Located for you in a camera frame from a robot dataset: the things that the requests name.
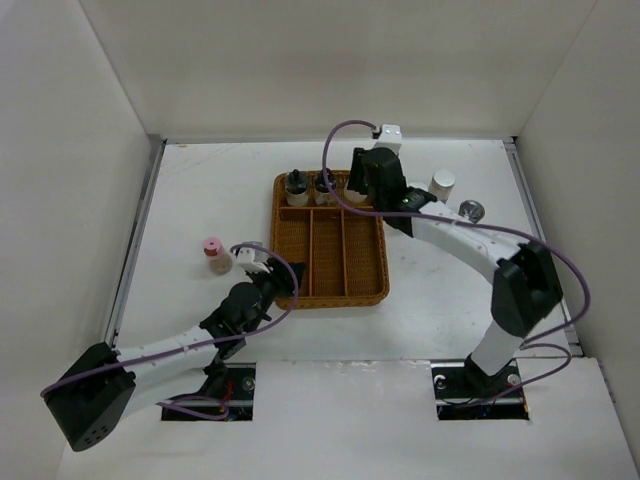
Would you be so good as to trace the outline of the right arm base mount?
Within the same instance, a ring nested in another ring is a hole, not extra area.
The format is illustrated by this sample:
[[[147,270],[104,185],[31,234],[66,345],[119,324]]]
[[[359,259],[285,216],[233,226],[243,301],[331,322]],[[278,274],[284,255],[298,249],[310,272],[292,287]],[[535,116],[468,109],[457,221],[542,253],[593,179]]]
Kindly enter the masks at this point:
[[[528,406],[521,389],[494,399],[494,396],[520,382],[520,371],[515,360],[487,383],[471,380],[461,361],[433,362],[431,376],[436,415],[440,421],[529,419]]]

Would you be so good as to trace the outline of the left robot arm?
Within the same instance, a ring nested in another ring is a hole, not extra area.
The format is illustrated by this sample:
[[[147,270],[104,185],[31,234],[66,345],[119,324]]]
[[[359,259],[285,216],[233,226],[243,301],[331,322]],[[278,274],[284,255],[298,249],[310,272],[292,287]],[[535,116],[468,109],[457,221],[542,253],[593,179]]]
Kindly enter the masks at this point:
[[[296,298],[307,266],[269,259],[235,284],[204,320],[165,340],[128,348],[90,346],[41,397],[70,448],[83,452],[126,416],[180,397],[214,398],[224,387],[226,360],[277,323],[269,310]]]

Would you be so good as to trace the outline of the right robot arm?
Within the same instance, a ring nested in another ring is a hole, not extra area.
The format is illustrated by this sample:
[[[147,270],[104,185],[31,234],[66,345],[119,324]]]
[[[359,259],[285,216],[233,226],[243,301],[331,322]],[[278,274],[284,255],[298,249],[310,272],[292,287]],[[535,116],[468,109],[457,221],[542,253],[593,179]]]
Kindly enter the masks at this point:
[[[491,284],[492,321],[463,373],[471,393],[489,394],[526,337],[563,298],[551,253],[537,242],[467,226],[434,194],[408,185],[399,157],[388,148],[356,147],[351,179],[391,228],[449,253]]]

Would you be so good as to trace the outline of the black-lid jar beige contents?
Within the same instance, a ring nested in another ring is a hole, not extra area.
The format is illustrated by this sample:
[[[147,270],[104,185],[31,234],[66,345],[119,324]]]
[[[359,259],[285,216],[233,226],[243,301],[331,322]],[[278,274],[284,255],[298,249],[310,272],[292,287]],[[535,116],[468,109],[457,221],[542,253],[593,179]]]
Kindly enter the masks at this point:
[[[319,171],[314,179],[314,201],[317,206],[330,206],[335,204],[334,196],[330,193],[330,190],[336,189],[336,179],[330,169],[326,170],[326,173]]]

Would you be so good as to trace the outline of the silver-lid jar blue label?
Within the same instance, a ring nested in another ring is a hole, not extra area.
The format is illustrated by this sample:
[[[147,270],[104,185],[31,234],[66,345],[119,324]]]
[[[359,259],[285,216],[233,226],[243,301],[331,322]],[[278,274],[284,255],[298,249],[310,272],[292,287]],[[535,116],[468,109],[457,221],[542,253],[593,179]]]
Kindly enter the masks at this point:
[[[355,181],[348,181],[344,187],[345,200],[355,206],[369,205],[370,189],[367,183],[357,184]]]

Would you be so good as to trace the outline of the black-lid jar white powder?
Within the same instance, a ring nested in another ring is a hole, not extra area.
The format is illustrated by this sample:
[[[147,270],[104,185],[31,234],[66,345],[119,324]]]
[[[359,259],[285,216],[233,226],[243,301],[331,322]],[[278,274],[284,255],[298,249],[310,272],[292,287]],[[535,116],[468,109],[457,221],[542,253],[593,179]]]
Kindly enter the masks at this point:
[[[294,169],[284,178],[286,202],[291,207],[304,207],[308,203],[308,177],[304,172]]]

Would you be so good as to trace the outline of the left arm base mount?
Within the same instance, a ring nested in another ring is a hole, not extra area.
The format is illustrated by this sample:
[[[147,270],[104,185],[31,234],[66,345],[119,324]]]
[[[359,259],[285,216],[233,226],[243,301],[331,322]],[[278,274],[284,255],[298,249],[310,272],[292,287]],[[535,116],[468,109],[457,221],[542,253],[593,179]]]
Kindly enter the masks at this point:
[[[257,365],[227,363],[212,370],[194,393],[161,407],[163,422],[248,422],[253,420]]]

